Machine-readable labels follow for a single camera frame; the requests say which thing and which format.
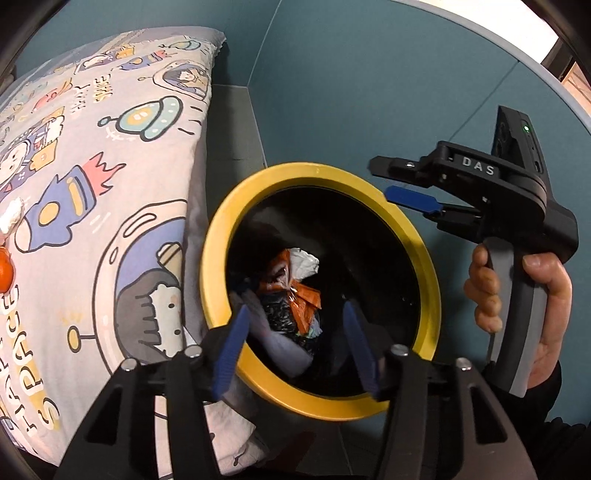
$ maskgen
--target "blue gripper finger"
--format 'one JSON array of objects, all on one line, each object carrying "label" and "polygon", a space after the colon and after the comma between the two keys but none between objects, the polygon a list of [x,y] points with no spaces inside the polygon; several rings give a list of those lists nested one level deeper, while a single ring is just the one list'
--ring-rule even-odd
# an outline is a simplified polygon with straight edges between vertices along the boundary
[{"label": "blue gripper finger", "polygon": [[348,300],[343,306],[343,328],[363,389],[371,396],[379,393],[378,360],[369,346],[362,324],[367,323],[361,308]]},{"label": "blue gripper finger", "polygon": [[392,185],[384,192],[386,200],[421,213],[441,212],[443,205],[435,197]]},{"label": "blue gripper finger", "polygon": [[213,364],[212,395],[221,400],[222,395],[230,388],[230,382],[236,371],[238,356],[242,351],[251,324],[251,313],[246,305],[242,305],[238,313],[230,321],[230,330]]}]

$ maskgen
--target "pillow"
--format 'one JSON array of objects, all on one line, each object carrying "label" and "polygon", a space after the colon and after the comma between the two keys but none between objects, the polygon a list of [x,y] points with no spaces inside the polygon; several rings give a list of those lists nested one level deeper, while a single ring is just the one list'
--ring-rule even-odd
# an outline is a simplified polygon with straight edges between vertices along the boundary
[{"label": "pillow", "polygon": [[[202,27],[128,32],[46,62],[0,98],[0,212],[25,202],[0,299],[0,415],[48,462],[124,358],[162,361],[201,340],[202,133],[224,40]],[[223,403],[207,416],[222,471],[261,457],[250,422]],[[163,399],[156,423],[168,475]]]}]

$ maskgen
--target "plastic wrapper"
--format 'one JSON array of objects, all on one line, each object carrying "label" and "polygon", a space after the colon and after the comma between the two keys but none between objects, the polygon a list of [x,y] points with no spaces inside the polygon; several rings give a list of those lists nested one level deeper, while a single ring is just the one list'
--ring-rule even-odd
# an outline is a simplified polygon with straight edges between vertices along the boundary
[{"label": "plastic wrapper", "polygon": [[250,334],[260,342],[275,366],[289,378],[301,375],[312,363],[312,355],[283,333],[271,328],[261,301],[252,290],[246,290],[240,297],[235,292],[230,293],[233,305],[237,305],[240,300],[251,313]]},{"label": "plastic wrapper", "polygon": [[318,321],[316,311],[321,308],[320,292],[296,280],[293,271],[297,271],[300,279],[303,279],[302,275],[310,276],[318,270],[318,260],[300,249],[292,250],[295,250],[293,256],[298,261],[297,268],[291,264],[291,251],[283,250],[270,263],[258,293],[271,328],[286,334],[299,333],[306,338],[314,318]]},{"label": "plastic wrapper", "polygon": [[21,222],[25,204],[20,197],[15,198],[6,210],[0,215],[0,245],[4,245],[6,239]]},{"label": "plastic wrapper", "polygon": [[310,322],[310,328],[305,334],[300,334],[290,307],[286,292],[276,292],[261,296],[261,304],[267,315],[267,321],[272,330],[283,335],[302,347],[310,355],[314,355],[318,345],[318,337],[322,333],[317,313]]}]

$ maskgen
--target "metal bolt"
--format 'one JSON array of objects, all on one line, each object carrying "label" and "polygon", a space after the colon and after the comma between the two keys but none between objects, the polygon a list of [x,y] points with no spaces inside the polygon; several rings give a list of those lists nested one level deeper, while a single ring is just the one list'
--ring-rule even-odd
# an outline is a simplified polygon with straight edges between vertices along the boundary
[{"label": "metal bolt", "polygon": [[458,358],[456,359],[456,367],[458,367],[463,372],[468,370],[472,370],[472,362],[470,362],[467,358]]},{"label": "metal bolt", "polygon": [[408,347],[406,345],[396,343],[390,347],[390,352],[396,356],[408,356]]},{"label": "metal bolt", "polygon": [[198,356],[201,356],[202,353],[203,349],[199,345],[189,345],[185,349],[185,355],[189,358],[197,358]]},{"label": "metal bolt", "polygon": [[135,367],[138,366],[138,361],[135,358],[126,358],[121,362],[121,369],[125,370],[126,372],[131,372],[135,370]]}]

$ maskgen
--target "white object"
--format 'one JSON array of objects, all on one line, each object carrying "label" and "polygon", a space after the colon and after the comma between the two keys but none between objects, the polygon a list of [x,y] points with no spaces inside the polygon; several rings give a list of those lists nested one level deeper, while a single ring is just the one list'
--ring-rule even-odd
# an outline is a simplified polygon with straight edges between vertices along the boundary
[{"label": "white object", "polygon": [[3,245],[14,228],[20,223],[25,211],[25,204],[20,197],[15,198],[0,216],[0,243]]},{"label": "white object", "polygon": [[421,0],[479,24],[541,63],[558,35],[521,0]]},{"label": "white object", "polygon": [[290,248],[291,278],[302,281],[318,273],[320,261],[301,248]]},{"label": "white object", "polygon": [[[312,363],[312,356],[282,333],[271,329],[261,301],[253,291],[247,290],[241,298],[251,312],[250,333],[261,343],[271,361],[290,378],[304,373]],[[230,302],[240,303],[237,293],[230,293]]]}]

